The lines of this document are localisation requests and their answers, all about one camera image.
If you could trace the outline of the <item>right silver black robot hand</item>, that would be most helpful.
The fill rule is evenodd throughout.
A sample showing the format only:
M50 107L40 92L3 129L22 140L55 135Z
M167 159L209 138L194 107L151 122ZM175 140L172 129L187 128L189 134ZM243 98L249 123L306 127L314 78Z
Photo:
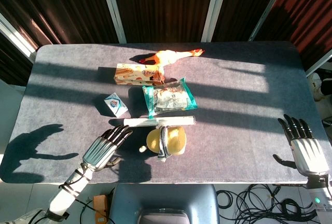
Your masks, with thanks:
M282 166L297 169L305 177L327 175L329 172L327 160L309 125L302 119L286 114L283 119L279 118L278 122L282 126L294 160L283 160L274 154L275 161Z

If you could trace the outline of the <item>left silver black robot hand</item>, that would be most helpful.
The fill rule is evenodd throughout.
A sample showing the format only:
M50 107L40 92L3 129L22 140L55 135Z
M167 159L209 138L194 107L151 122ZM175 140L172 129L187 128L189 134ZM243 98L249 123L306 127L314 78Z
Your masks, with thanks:
M128 125L118 125L99 136L83 155L83 163L97 172L106 167L115 151L133 133Z

